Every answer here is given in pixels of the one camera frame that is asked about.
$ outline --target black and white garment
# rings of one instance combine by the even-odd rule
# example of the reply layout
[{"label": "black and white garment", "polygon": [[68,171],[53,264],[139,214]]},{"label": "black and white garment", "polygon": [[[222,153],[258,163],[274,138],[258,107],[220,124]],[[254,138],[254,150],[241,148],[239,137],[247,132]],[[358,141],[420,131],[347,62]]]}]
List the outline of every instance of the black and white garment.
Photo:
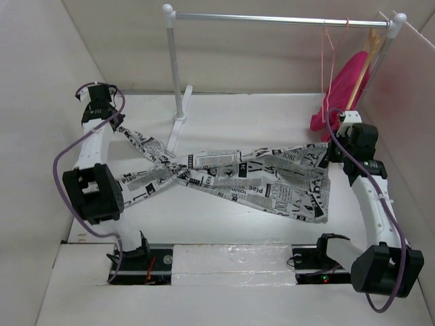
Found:
[{"label": "black and white garment", "polygon": [[117,178],[125,207],[173,181],[233,202],[307,222],[327,222],[327,143],[256,150],[202,151],[176,158],[158,140],[119,127],[150,170]]}]

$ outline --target purple cable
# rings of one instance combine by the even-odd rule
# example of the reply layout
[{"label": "purple cable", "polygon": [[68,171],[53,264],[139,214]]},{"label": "purple cable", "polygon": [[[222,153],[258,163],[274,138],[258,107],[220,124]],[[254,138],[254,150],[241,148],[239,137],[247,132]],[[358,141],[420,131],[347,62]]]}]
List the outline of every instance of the purple cable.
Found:
[{"label": "purple cable", "polygon": [[[352,163],[354,163],[367,176],[368,180],[372,183],[373,187],[376,189],[376,192],[378,193],[378,195],[382,195],[382,190],[379,187],[378,183],[376,182],[375,178],[373,178],[372,175],[348,151],[346,151],[346,149],[339,143],[339,141],[335,137],[334,132],[332,131],[330,119],[329,119],[332,112],[337,112],[339,114],[343,113],[340,109],[337,109],[337,108],[333,108],[333,109],[330,109],[328,111],[328,119],[326,119],[326,121],[327,121],[326,126],[328,127],[328,132],[330,133],[332,141],[334,141],[335,145],[342,151],[342,153],[347,158],[349,158],[352,161]],[[406,263],[406,241],[405,241],[404,232],[402,231],[402,229],[400,228],[396,219],[394,218],[393,213],[390,211],[387,201],[383,197],[380,197],[380,201],[381,201],[381,204],[382,204],[382,207],[383,207],[385,213],[387,214],[388,219],[391,221],[391,223],[396,228],[397,233],[399,233],[400,246],[401,246],[402,251],[400,253],[399,273],[397,275],[396,284],[394,285],[393,291],[392,291],[391,295],[388,297],[388,300],[385,303],[385,305],[382,308],[376,308],[375,305],[373,304],[369,294],[366,294],[366,297],[367,297],[368,303],[370,304],[370,307],[372,307],[372,309],[374,311],[378,312],[379,314],[387,311],[388,308],[393,303],[394,299],[396,298],[397,293],[399,292],[400,284],[402,284],[403,274],[405,272],[405,263]]]},{"label": "purple cable", "polygon": [[[88,84],[84,84],[83,86],[81,86],[77,92],[75,92],[75,95],[77,96],[84,88],[92,86],[92,85],[108,85],[106,83],[100,83],[100,82],[93,82],[93,83],[88,83]],[[118,112],[114,113],[113,115],[111,115],[109,118],[107,118],[106,120],[104,120],[103,122],[101,122],[98,126],[96,126],[94,129],[92,129],[90,132],[88,132],[87,134],[85,134],[84,136],[82,136],[81,138],[79,138],[78,140],[76,140],[74,143],[70,144],[70,146],[68,146],[67,148],[65,148],[64,150],[62,150],[54,159],[53,161],[53,177],[54,177],[54,182],[56,184],[57,190],[59,191],[60,196],[62,197],[63,202],[65,203],[65,205],[67,205],[68,209],[71,211],[71,213],[73,214],[73,216],[78,220],[78,222],[83,226],[83,228],[88,231],[90,234],[92,234],[93,236],[95,236],[96,238],[108,238],[110,236],[114,236],[117,240],[118,240],[118,250],[120,252],[120,256],[119,256],[119,260],[118,263],[116,264],[116,269],[114,272],[114,275],[107,281],[107,282],[111,282],[115,279],[115,277],[117,277],[118,272],[120,270],[120,266],[121,266],[121,261],[122,261],[122,241],[121,238],[119,236],[119,234],[117,234],[116,232],[113,233],[108,233],[108,234],[99,234],[96,233],[93,229],[91,229],[86,223],[85,221],[78,215],[78,213],[75,211],[75,209],[73,208],[73,205],[70,203],[70,201],[68,200],[68,197],[66,195],[66,193],[63,191],[62,188],[62,184],[60,183],[60,179],[59,179],[59,175],[58,175],[58,163],[59,160],[62,158],[62,156],[64,156],[68,151],[70,151],[72,148],[74,148],[75,146],[77,146],[78,144],[80,144],[82,141],[84,141],[85,139],[87,139],[90,135],[93,134],[93,132],[95,130],[98,130],[99,128],[101,128],[102,126],[104,126],[106,123],[110,122],[110,120],[114,119],[118,114],[120,114],[122,112],[122,110],[125,107],[125,97],[123,95],[123,93],[121,91],[118,90],[118,92],[120,93],[120,96],[122,98],[122,105],[121,108],[119,109]]]}]

